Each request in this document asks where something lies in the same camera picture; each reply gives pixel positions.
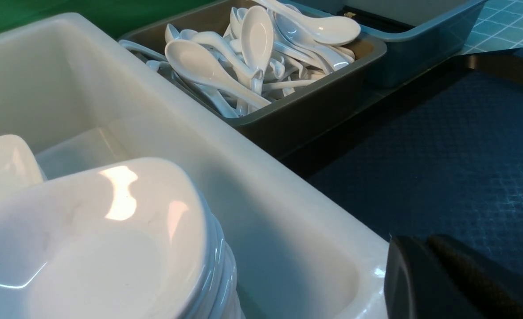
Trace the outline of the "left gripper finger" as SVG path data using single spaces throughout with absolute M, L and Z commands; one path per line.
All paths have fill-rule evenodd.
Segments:
M 390 319 L 523 319 L 523 277 L 448 235 L 393 236 L 383 291 Z

